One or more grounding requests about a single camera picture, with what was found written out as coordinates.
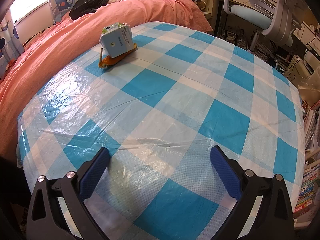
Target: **wall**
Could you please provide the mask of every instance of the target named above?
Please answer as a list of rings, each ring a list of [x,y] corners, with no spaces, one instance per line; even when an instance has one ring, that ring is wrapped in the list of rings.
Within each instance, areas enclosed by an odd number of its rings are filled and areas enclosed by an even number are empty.
[[[318,21],[311,12],[310,8],[306,10],[303,21],[307,24],[307,26],[310,26],[310,24],[312,24],[314,26],[314,29],[318,27]]]
[[[49,3],[32,11],[16,24],[16,30],[21,43],[53,24]]]
[[[213,0],[213,2],[212,2],[212,12],[211,12],[212,18],[210,20],[208,20],[208,22],[211,25],[211,28],[213,29],[213,32],[210,33],[211,35],[213,35],[214,29],[216,27],[218,7],[219,7],[219,0]]]

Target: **bed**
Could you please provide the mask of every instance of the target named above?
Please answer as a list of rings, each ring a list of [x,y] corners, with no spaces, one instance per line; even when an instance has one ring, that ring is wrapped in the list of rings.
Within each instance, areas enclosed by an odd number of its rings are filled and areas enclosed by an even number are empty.
[[[210,164],[219,145],[258,176],[282,174],[294,207],[304,166],[297,89],[203,32],[149,22],[132,33],[138,49],[113,68],[98,68],[100,46],[93,46],[19,115],[30,190],[39,175],[63,177],[106,147],[110,165],[85,205],[110,239],[210,239],[235,204]],[[241,235],[258,208],[259,201]]]
[[[101,30],[115,22],[131,27],[161,21],[194,30],[212,31],[204,14],[191,0],[126,0],[102,6],[73,21],[64,16],[47,29],[17,59],[0,84],[0,155],[16,161],[17,116],[58,71],[99,43]]]

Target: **chair backrest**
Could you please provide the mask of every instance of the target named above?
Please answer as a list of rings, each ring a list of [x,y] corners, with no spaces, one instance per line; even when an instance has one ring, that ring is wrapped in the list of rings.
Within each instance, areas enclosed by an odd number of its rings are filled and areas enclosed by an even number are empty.
[[[284,45],[297,26],[301,29],[306,8],[307,4],[303,0],[277,0],[271,25],[262,31],[262,35]]]
[[[257,11],[264,14],[271,20],[273,19],[273,15],[276,10],[276,3],[273,3],[269,0],[249,0],[252,7],[254,7]],[[301,23],[303,20],[305,11],[301,10],[297,6],[294,8],[292,13],[292,25],[291,30],[298,28],[301,29]]]

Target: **light blue seat cushion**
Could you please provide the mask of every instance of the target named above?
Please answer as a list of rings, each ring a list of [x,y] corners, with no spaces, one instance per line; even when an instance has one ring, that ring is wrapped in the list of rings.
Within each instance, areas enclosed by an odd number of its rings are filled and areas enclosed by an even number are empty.
[[[252,23],[253,25],[256,25],[260,28],[262,28],[263,30],[266,30],[269,28],[269,26],[271,25],[272,19],[268,18],[267,16],[265,16],[264,14],[241,6],[241,5],[231,5],[230,6],[230,12],[233,13],[234,15],[239,16],[240,18]],[[289,36],[288,41],[286,42],[286,45],[288,45],[289,47],[292,46],[292,37]]]

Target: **cable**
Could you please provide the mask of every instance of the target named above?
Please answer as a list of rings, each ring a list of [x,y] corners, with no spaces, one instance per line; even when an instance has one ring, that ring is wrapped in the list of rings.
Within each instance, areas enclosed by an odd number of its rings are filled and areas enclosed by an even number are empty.
[[[293,69],[294,69],[294,66],[299,62],[301,60],[301,57],[299,57],[299,59],[297,60],[297,62],[296,63],[294,63],[290,68],[292,68],[292,70],[291,70],[291,72],[290,72],[290,74],[288,75],[288,77],[291,75],[291,73],[292,73],[292,71],[293,71]]]
[[[271,45],[272,45],[272,47],[273,47],[274,49],[278,49],[277,46],[276,46],[276,44],[275,44],[272,40],[270,40],[270,43],[271,43]]]
[[[313,40],[312,40],[312,41],[309,41],[309,42],[306,44],[306,46],[307,46],[310,42],[313,42],[313,41],[315,40],[316,36],[317,36],[317,34],[315,33],[315,37],[313,38]]]

